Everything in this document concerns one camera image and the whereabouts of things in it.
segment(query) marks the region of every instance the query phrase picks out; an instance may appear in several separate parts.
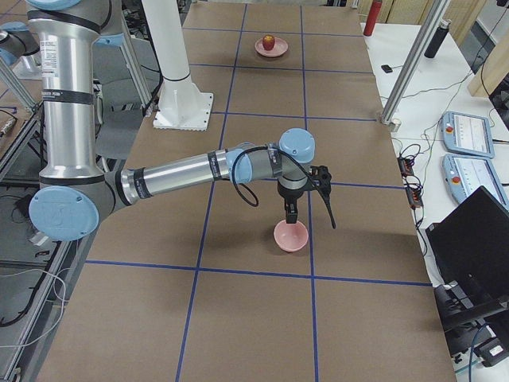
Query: red apple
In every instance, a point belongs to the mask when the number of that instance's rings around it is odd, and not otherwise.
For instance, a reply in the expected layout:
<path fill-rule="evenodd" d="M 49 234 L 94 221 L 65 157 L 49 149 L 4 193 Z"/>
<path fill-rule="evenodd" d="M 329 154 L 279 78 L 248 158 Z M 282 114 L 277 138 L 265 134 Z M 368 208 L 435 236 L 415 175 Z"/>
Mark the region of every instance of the red apple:
<path fill-rule="evenodd" d="M 262 39 L 262 45 L 265 50 L 274 49 L 275 43 L 276 43 L 276 39 L 274 38 L 274 36 L 271 36 L 269 34 L 266 34 Z"/>

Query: metal pole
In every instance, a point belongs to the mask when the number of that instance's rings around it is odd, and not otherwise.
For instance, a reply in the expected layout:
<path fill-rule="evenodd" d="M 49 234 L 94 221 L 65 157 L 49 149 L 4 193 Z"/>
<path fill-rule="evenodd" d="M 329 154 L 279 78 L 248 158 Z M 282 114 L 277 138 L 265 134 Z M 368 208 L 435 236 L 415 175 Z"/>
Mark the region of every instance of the metal pole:
<path fill-rule="evenodd" d="M 149 102 L 152 96 L 150 94 L 149 85 L 146 83 L 146 78 L 143 76 L 138 58 L 136 57 L 133 43 L 130 40 L 130 33 L 129 29 L 127 28 L 126 19 L 123 17 L 123 15 L 122 31 L 124 33 L 124 41 L 120 47 L 120 50 L 122 50 L 122 55 L 124 56 L 124 60 L 126 61 L 130 75 L 133 78 L 134 86 L 138 91 L 140 100 L 142 101 L 143 106 L 147 107 L 149 106 Z"/>
<path fill-rule="evenodd" d="M 21 83 L 21 81 L 16 77 L 13 71 L 7 66 L 2 59 L 0 59 L 0 80 L 2 80 L 7 87 L 16 95 L 22 105 L 33 112 L 37 103 L 30 95 L 30 93 L 26 90 L 25 86 Z"/>
<path fill-rule="evenodd" d="M 384 125 L 390 125 L 390 130 L 393 132 L 397 131 L 399 128 L 398 124 L 393 124 L 391 122 L 394 112 L 396 111 L 396 108 L 403 97 L 403 93 L 408 87 L 408 84 L 417 69 L 419 60 L 421 59 L 425 48 L 433 38 L 435 29 L 438 27 L 438 23 L 442 19 L 444 12 L 449 5 L 449 1 L 450 0 L 434 0 L 424 24 L 419 30 L 417 37 L 415 37 L 414 44 L 408 53 L 402 71 L 399 74 L 399 77 L 392 88 L 392 92 L 387 99 L 387 103 L 383 108 L 383 112 L 380 115 L 380 122 Z"/>

